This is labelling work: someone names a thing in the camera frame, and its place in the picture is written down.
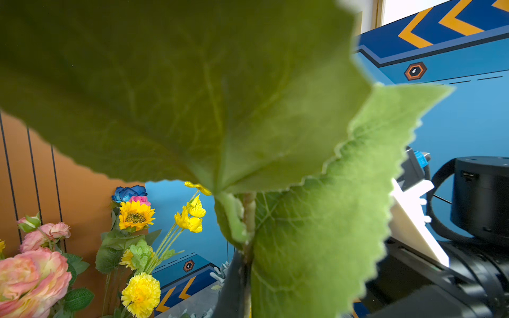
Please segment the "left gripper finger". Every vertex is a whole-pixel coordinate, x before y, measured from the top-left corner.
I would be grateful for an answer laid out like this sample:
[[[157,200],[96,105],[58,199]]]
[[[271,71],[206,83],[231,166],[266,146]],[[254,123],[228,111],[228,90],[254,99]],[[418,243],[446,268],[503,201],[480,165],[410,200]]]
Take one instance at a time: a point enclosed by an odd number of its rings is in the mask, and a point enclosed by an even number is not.
[[[221,289],[213,318],[242,318],[245,316],[247,267],[240,252],[234,254],[225,283]]]

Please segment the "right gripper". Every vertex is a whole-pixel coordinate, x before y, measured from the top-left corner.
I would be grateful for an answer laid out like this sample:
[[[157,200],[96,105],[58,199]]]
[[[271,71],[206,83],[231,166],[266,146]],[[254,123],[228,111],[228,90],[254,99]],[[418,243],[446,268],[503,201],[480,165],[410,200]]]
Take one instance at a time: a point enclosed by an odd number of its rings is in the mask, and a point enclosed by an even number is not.
[[[507,317],[508,249],[442,241],[445,266],[390,238],[367,283],[370,317]]]

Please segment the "large yellow sunflower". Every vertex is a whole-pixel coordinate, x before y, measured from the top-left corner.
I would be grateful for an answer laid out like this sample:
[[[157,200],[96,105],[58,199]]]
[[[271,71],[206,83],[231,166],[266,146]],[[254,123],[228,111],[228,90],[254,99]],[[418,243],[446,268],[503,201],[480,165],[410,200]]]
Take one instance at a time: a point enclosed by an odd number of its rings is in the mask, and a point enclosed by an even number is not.
[[[387,253],[392,180],[453,92],[372,83],[339,1],[2,1],[1,109],[77,164],[215,199],[244,317],[340,317]]]

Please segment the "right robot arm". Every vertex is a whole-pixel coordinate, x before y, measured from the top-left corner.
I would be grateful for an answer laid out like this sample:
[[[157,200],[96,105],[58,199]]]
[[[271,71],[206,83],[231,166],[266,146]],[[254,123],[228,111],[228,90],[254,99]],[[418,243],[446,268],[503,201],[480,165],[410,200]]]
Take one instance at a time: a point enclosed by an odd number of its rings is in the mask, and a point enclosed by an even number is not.
[[[396,193],[371,317],[508,316],[508,159],[455,158]]]

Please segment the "background bouquet in dark vase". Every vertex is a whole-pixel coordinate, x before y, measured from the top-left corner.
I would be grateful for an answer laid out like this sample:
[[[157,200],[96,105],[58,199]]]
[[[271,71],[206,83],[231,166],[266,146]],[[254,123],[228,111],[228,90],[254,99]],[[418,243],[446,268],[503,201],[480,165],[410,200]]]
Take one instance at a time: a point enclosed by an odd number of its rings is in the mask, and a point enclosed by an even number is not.
[[[155,209],[141,185],[118,187],[112,197],[111,229],[101,235],[95,268],[105,274],[104,317],[154,317],[166,311],[169,293],[155,276],[156,269],[177,255],[173,244],[185,231],[201,233],[206,210],[200,197],[210,191],[187,182],[191,199],[174,216],[165,236],[150,232]],[[1,258],[2,317],[74,317],[88,307],[95,295],[75,287],[89,264],[67,253],[70,238],[66,223],[44,223],[41,216],[17,222],[24,237],[19,253]]]

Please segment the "grey blue roses bunch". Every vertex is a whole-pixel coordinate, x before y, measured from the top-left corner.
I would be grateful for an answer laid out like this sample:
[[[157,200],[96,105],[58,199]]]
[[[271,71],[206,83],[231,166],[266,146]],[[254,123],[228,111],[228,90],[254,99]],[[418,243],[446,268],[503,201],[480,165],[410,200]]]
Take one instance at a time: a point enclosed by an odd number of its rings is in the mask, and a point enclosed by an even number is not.
[[[179,282],[165,303],[167,317],[211,317],[228,269],[229,262],[208,266]]]

